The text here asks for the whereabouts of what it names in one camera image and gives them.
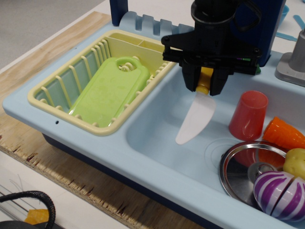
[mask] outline toy carrot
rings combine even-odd
[[[305,136],[285,121],[274,117],[264,131],[263,139],[286,149],[305,148]]]

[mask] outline plastic cup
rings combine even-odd
[[[243,141],[258,139],[263,130],[268,98],[258,91],[242,94],[229,124],[231,134]]]

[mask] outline plywood surface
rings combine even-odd
[[[110,19],[109,15],[94,12],[0,74],[0,104],[7,95]],[[130,228],[202,229],[134,189],[52,147],[41,133],[6,115],[2,106],[0,150]]]

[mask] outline sink basin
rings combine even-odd
[[[229,76],[221,94],[213,97],[217,108],[210,123],[182,146],[176,144],[175,137],[195,94],[186,89],[178,65],[109,135],[90,133],[28,102],[27,95],[33,87],[110,30],[113,26],[107,24],[9,95],[3,102],[5,112],[218,227],[305,229],[303,222],[286,224],[231,198],[219,179],[221,156],[240,143],[230,134],[228,125],[243,92],[257,90],[268,97],[264,129],[278,116],[305,133],[304,88],[274,76],[281,53],[272,52],[261,74]]]

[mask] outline stainless steel lid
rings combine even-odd
[[[231,147],[220,161],[220,180],[233,198],[256,209],[253,195],[256,177],[265,171],[281,171],[286,150],[268,142],[242,142]]]

